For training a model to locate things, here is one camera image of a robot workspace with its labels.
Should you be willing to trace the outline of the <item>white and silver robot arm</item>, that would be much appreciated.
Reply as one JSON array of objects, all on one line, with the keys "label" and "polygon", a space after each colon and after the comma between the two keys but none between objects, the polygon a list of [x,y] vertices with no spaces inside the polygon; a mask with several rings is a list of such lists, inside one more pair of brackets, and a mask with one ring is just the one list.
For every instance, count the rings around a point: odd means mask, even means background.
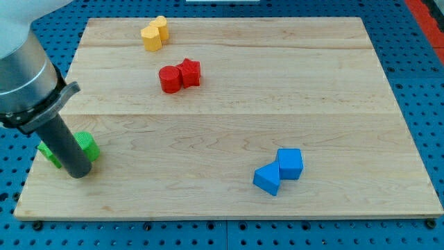
[{"label": "white and silver robot arm", "polygon": [[72,0],[1,0],[1,123],[32,133],[80,91],[67,84],[31,23]]}]

